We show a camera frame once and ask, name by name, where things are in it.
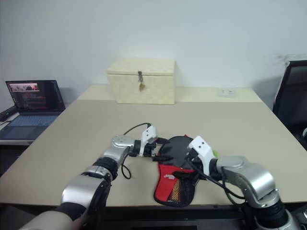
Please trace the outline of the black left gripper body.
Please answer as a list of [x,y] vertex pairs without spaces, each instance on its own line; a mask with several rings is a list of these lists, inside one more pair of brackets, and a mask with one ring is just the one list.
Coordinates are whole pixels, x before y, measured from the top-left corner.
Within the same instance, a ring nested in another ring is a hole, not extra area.
[[156,148],[157,140],[158,140],[158,137],[150,138],[150,139],[146,138],[143,141],[144,143],[143,156],[144,157],[152,157],[154,155],[154,149]]

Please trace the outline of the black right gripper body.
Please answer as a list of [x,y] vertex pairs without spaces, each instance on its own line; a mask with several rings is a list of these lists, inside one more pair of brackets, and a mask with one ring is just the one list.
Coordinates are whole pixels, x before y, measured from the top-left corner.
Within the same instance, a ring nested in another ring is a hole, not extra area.
[[190,149],[186,155],[186,161],[193,168],[195,173],[198,174],[199,179],[205,179],[203,176],[203,164],[198,157],[198,153],[194,149]]

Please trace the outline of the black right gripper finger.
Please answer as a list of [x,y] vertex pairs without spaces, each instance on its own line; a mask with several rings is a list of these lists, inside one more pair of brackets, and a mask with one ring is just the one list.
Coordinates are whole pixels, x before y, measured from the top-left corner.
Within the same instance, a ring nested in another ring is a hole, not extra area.
[[175,172],[173,172],[173,176],[175,176],[178,179],[192,179],[193,178],[193,173],[182,172],[182,171],[175,171]]

